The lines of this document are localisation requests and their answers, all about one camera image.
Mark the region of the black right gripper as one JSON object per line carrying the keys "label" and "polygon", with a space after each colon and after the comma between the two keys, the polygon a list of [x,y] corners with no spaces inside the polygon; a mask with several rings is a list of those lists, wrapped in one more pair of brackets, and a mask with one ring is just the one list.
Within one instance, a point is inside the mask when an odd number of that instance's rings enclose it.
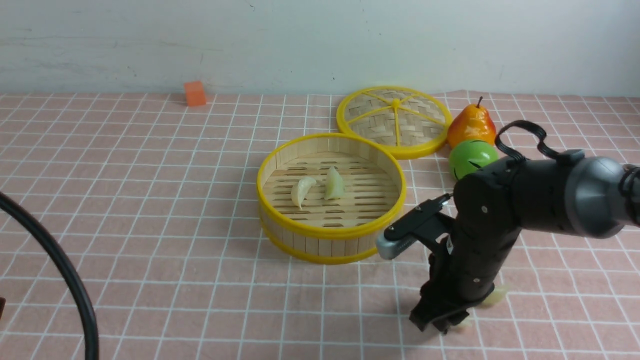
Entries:
{"label": "black right gripper", "polygon": [[468,309],[482,306],[494,291],[498,272],[521,230],[499,225],[475,233],[469,224],[455,219],[450,233],[438,239],[445,252],[429,256],[429,280],[420,289],[409,321],[420,332],[432,326],[443,335],[460,325],[469,316]]}

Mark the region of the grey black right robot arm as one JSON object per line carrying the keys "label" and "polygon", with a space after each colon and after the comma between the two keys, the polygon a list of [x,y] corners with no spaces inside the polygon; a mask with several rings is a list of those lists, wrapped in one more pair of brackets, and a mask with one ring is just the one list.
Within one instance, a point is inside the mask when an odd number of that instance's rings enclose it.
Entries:
{"label": "grey black right robot arm", "polygon": [[496,291],[522,231],[608,239],[639,226],[639,167],[595,156],[511,164],[503,158],[452,193],[409,212],[410,235],[431,251],[429,280],[409,320],[446,334]]}

